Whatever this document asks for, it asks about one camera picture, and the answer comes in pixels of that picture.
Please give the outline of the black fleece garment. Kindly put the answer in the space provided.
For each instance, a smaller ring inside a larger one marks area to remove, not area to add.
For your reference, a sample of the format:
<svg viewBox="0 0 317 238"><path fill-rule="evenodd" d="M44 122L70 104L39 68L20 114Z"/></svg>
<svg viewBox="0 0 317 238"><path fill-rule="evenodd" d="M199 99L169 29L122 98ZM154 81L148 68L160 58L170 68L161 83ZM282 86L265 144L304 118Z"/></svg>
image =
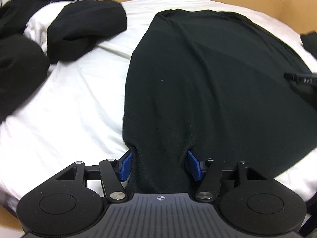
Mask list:
<svg viewBox="0 0 317 238"><path fill-rule="evenodd" d="M243 15L157 13L126 79L127 191L189 192L188 152L283 173L316 148L316 89L284 78L308 72L292 48Z"/></svg>

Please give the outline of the black folded garment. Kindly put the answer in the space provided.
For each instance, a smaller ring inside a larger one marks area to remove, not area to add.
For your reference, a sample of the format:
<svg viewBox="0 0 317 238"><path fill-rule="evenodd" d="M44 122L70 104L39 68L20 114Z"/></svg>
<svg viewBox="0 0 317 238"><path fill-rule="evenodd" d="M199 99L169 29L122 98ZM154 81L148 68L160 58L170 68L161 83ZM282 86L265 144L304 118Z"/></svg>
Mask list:
<svg viewBox="0 0 317 238"><path fill-rule="evenodd" d="M301 34L300 39L303 43L303 48L317 59L317 32L312 31L306 34Z"/></svg>

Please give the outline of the white bed sheet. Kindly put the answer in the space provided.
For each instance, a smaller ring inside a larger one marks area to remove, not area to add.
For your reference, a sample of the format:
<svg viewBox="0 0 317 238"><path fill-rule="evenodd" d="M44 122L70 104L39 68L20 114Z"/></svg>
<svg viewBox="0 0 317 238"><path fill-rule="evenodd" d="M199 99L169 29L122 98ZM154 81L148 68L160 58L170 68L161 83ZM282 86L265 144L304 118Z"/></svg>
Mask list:
<svg viewBox="0 0 317 238"><path fill-rule="evenodd" d="M316 59L292 28L262 12L210 0L124 2L128 28L98 42L80 59L59 62L48 79L1 124L1 205L15 211L22 196L75 161L88 165L118 158L130 59L154 16L164 10L242 14L293 48L311 71Z"/></svg>

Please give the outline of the black garment pile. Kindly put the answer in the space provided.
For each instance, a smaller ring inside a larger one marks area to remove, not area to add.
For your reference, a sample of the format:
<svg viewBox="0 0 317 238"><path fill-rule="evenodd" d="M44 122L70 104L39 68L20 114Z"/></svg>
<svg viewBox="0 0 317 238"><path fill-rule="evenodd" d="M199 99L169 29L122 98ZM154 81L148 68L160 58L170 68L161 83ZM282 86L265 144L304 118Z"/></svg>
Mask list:
<svg viewBox="0 0 317 238"><path fill-rule="evenodd" d="M112 0L83 0L66 5L47 29L47 56L51 64L76 61L94 49L100 39L127 30L123 6Z"/></svg>

